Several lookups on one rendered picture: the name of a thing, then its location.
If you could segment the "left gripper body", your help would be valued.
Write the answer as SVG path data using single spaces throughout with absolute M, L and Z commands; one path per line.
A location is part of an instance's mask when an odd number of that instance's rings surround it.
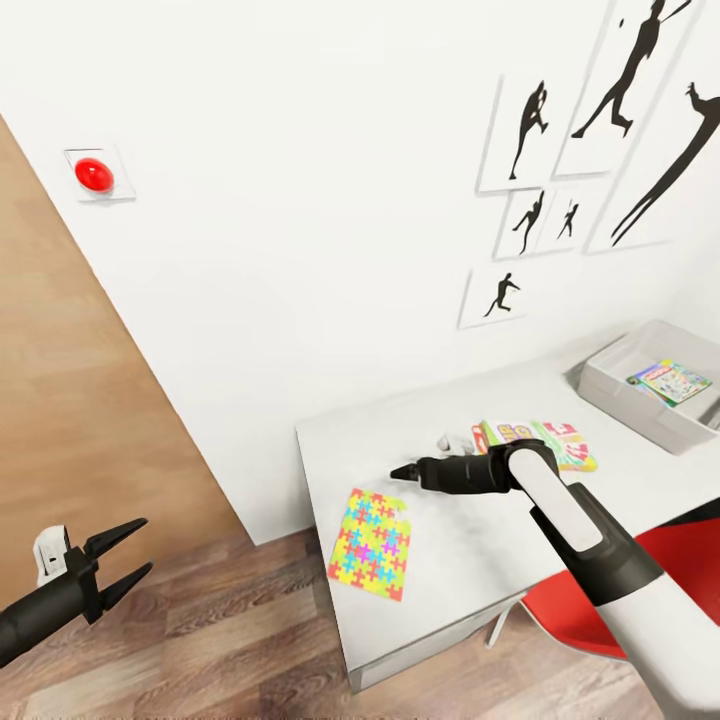
M 80 614 L 88 624 L 95 622 L 104 615 L 96 582 L 137 570 L 128 568 L 97 579 L 93 565 L 79 546 L 71 547 L 63 557 L 66 572 L 0 610 L 8 614 L 22 652 L 28 652 Z

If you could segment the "jigsaw puzzle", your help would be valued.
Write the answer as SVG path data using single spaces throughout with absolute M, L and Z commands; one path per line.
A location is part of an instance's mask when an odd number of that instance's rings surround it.
M 404 501 L 353 488 L 326 578 L 400 603 L 412 525 Z

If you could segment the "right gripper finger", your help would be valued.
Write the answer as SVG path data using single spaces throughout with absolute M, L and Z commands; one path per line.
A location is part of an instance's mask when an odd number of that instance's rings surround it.
M 390 476 L 393 479 L 419 481 L 420 477 L 418 474 L 420 474 L 420 459 L 418 459 L 416 463 L 409 463 L 408 465 L 403 465 L 403 467 L 399 467 L 398 469 L 393 469 Z

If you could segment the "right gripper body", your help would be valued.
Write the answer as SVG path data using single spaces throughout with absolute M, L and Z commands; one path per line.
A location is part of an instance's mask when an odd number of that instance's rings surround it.
M 420 458 L 421 488 L 444 491 L 449 495 L 474 495 L 478 490 L 472 486 L 468 476 L 470 455 L 437 459 Z

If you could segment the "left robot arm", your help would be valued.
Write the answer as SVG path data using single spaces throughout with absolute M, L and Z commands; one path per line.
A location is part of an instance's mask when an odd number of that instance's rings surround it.
M 86 540 L 83 550 L 71 547 L 65 525 L 49 526 L 36 538 L 33 550 L 39 568 L 39 588 L 0 610 L 0 668 L 10 664 L 76 616 L 88 624 L 111 610 L 152 569 L 152 563 L 96 578 L 97 559 L 148 523 L 141 517 Z M 96 582 L 131 572 L 98 592 Z

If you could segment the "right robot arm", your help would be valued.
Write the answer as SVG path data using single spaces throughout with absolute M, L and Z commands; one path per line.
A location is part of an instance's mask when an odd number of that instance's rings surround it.
M 665 720 L 720 720 L 720 628 L 581 482 L 567 485 L 534 437 L 475 455 L 445 433 L 439 459 L 393 469 L 449 495 L 525 491 L 529 513 L 635 666 Z

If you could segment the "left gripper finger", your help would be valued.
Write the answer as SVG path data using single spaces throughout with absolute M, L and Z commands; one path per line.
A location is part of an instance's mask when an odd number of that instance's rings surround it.
M 114 529 L 109 529 L 108 531 L 103 531 L 103 533 L 97 533 L 97 535 L 89 537 L 86 540 L 87 543 L 83 547 L 83 551 L 87 559 L 91 562 L 91 565 L 93 565 L 94 570 L 99 571 L 99 562 L 97 559 L 99 559 L 103 553 L 106 553 L 109 549 L 121 543 L 123 539 L 132 535 L 137 529 L 140 529 L 147 523 L 148 519 L 141 517 L 140 519 L 123 523 L 123 525 L 117 525 Z
M 120 581 L 99 593 L 101 606 L 104 610 L 111 610 L 142 578 L 152 569 L 152 563 L 141 565 Z

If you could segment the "board game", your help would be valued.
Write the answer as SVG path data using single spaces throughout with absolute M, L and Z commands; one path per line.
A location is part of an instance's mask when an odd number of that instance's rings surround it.
M 534 437 L 545 441 L 557 459 L 559 470 L 595 470 L 598 460 L 574 424 L 559 422 L 528 422 L 516 420 L 482 420 L 472 432 L 480 455 L 493 445 L 509 443 L 515 439 Z
M 658 394 L 652 392 L 648 386 L 644 386 L 644 384 L 634 384 L 634 388 L 637 388 L 637 390 L 641 390 L 642 392 L 645 392 L 646 394 L 652 396 L 652 398 L 657 398 L 657 400 L 662 400 L 662 402 L 666 402 L 663 398 L 660 398 Z
M 708 388 L 712 383 L 672 359 L 663 360 L 634 374 L 629 381 L 632 382 L 633 387 L 634 384 L 648 386 L 652 392 L 666 400 L 666 402 L 659 401 L 669 408 L 677 407 L 688 398 Z

